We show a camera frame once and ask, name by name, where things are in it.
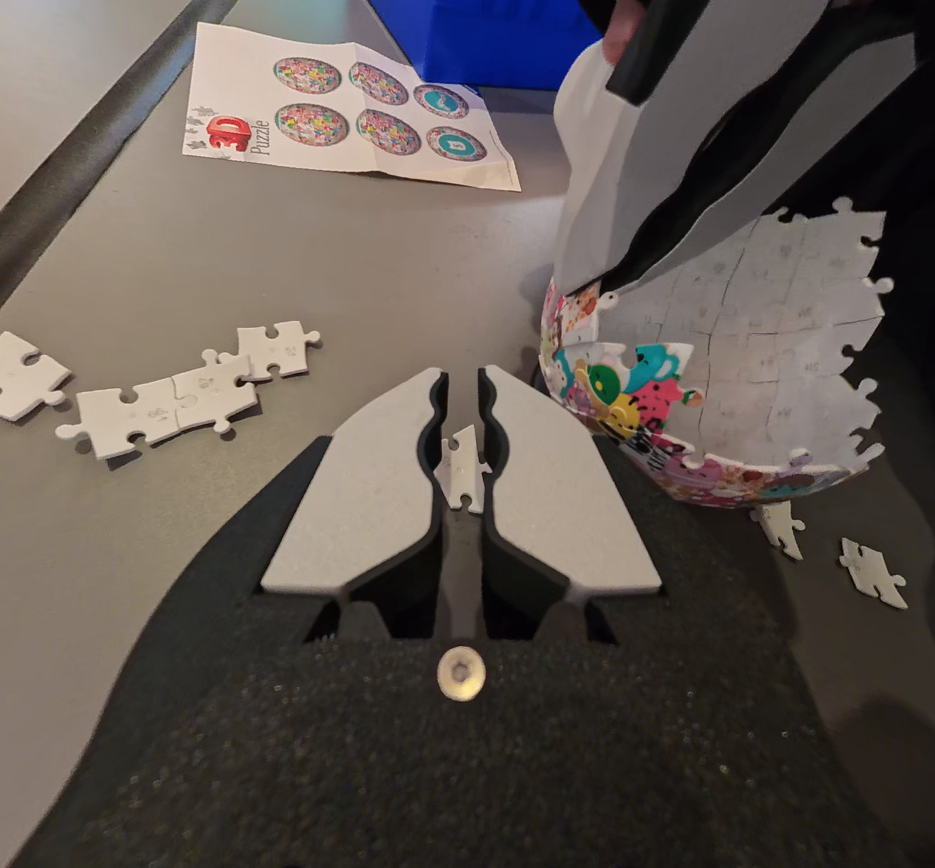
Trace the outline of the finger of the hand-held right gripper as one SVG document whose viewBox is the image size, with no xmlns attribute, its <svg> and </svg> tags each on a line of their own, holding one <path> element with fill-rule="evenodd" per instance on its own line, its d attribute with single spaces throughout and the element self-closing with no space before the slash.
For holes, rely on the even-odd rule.
<svg viewBox="0 0 935 868">
<path fill-rule="evenodd" d="M 775 75 L 829 0 L 709 0 L 641 103 L 606 87 L 599 44 L 572 64 L 555 123 L 571 166 L 553 278 L 570 293 L 623 258 L 720 119 Z"/>
<path fill-rule="evenodd" d="M 916 67 L 906 15 L 877 6 L 827 12 L 709 132 L 601 291 L 658 276 L 760 216 Z"/>
</svg>

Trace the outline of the puzzle instruction sheet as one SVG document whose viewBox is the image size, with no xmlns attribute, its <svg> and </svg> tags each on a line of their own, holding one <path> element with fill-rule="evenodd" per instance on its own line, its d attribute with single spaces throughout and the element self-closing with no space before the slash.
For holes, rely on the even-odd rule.
<svg viewBox="0 0 935 868">
<path fill-rule="evenodd" d="M 481 95 L 357 43 L 196 28 L 187 156 L 520 192 Z"/>
</svg>

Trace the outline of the partly built puzzle ball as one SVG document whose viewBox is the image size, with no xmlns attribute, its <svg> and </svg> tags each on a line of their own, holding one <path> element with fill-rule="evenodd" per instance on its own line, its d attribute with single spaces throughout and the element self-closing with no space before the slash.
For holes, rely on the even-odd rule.
<svg viewBox="0 0 935 868">
<path fill-rule="evenodd" d="M 859 430 L 876 383 L 852 387 L 889 278 L 871 279 L 885 212 L 847 197 L 817 218 L 786 209 L 633 290 L 549 284 L 547 391 L 673 499 L 737 508 L 796 499 L 868 470 Z"/>
</svg>

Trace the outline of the white puzzle piece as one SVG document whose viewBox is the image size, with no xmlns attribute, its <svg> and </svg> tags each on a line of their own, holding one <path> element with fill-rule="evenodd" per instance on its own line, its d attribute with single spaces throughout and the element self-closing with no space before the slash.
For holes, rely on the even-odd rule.
<svg viewBox="0 0 935 868">
<path fill-rule="evenodd" d="M 1 418 L 16 422 L 36 407 L 58 407 L 72 372 L 12 332 L 1 333 Z"/>
<path fill-rule="evenodd" d="M 234 355 L 222 352 L 218 361 L 247 358 L 249 366 L 242 377 L 252 383 L 270 381 L 272 369 L 276 369 L 280 378 L 308 373 L 307 350 L 321 346 L 321 334 L 305 332 L 299 321 L 279 322 L 274 329 L 276 335 L 269 336 L 265 327 L 238 328 L 238 352 Z"/>
<path fill-rule="evenodd" d="M 456 432 L 451 440 L 441 440 L 441 459 L 434 476 L 451 510 L 462 510 L 463 499 L 467 498 L 467 511 L 474 515 L 482 514 L 485 474 L 491 472 L 491 467 L 479 458 L 473 424 Z"/>
<path fill-rule="evenodd" d="M 906 579 L 890 572 L 882 552 L 842 538 L 839 564 L 848 570 L 855 588 L 862 594 L 896 609 L 909 608 L 900 592 Z"/>
<path fill-rule="evenodd" d="M 792 514 L 789 500 L 760 503 L 751 510 L 750 518 L 759 526 L 769 544 L 795 561 L 802 560 L 796 532 L 806 530 L 806 524 Z"/>
</svg>

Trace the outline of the blue plastic bin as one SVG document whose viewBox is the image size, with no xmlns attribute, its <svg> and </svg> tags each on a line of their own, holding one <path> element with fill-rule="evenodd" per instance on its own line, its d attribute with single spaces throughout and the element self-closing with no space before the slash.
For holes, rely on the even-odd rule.
<svg viewBox="0 0 935 868">
<path fill-rule="evenodd" d="M 427 82 L 555 91 L 600 35 L 578 0 L 368 0 Z"/>
</svg>

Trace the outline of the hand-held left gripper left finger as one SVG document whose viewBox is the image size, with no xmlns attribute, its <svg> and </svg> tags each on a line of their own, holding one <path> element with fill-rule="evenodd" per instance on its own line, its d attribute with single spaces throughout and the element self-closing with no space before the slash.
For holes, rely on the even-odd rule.
<svg viewBox="0 0 935 868">
<path fill-rule="evenodd" d="M 381 394 L 330 437 L 260 579 L 264 594 L 339 609 L 368 603 L 393 638 L 435 632 L 449 376 L 427 368 Z"/>
</svg>

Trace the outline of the joined white puzzle pieces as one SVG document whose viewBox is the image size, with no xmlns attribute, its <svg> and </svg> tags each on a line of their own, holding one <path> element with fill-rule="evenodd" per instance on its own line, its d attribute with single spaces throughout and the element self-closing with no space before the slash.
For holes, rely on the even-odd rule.
<svg viewBox="0 0 935 868">
<path fill-rule="evenodd" d="M 79 393 L 79 421 L 56 427 L 55 435 L 64 441 L 87 439 L 95 457 L 106 461 L 131 453 L 136 438 L 153 445 L 206 426 L 228 434 L 231 418 L 258 402 L 250 358 L 207 349 L 202 359 L 199 368 L 135 386 L 131 403 L 119 388 Z"/>
</svg>

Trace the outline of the person's right hand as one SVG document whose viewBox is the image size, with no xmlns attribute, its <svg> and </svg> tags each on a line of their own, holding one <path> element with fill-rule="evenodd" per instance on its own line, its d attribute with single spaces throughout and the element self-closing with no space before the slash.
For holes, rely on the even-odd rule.
<svg viewBox="0 0 935 868">
<path fill-rule="evenodd" d="M 608 65 L 619 64 L 645 13 L 646 8 L 639 0 L 615 1 L 602 40 L 602 53 Z"/>
</svg>

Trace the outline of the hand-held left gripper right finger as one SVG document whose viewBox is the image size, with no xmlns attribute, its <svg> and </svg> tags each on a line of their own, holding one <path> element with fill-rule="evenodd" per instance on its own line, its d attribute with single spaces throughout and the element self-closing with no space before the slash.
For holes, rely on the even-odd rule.
<svg viewBox="0 0 935 868">
<path fill-rule="evenodd" d="M 546 394 L 478 370 L 485 425 L 482 605 L 492 638 L 533 638 L 555 605 L 656 597 L 663 581 L 602 457 Z"/>
</svg>

